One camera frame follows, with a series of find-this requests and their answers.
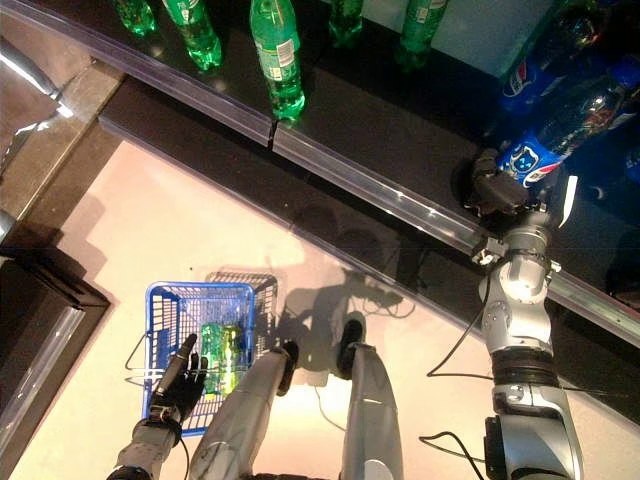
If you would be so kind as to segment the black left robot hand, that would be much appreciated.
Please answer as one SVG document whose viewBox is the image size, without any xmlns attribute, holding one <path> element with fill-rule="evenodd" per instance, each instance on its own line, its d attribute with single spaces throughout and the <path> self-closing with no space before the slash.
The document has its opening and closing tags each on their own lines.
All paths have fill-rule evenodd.
<svg viewBox="0 0 640 480">
<path fill-rule="evenodd" d="M 153 391 L 150 417 L 184 422 L 204 390 L 208 360 L 194 351 L 197 335 L 190 334 L 171 358 L 158 386 Z"/>
</svg>

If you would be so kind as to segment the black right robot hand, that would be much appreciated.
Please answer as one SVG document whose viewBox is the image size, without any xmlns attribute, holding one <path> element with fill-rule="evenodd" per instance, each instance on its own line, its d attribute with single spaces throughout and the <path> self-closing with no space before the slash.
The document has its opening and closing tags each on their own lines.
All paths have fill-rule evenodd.
<svg viewBox="0 0 640 480">
<path fill-rule="evenodd" d="M 527 188 L 497 167 L 498 152 L 482 150 L 463 175 L 465 208 L 475 212 L 487 225 L 507 229 L 535 224 L 554 230 L 571 216 L 578 177 L 559 167 Z"/>
</svg>

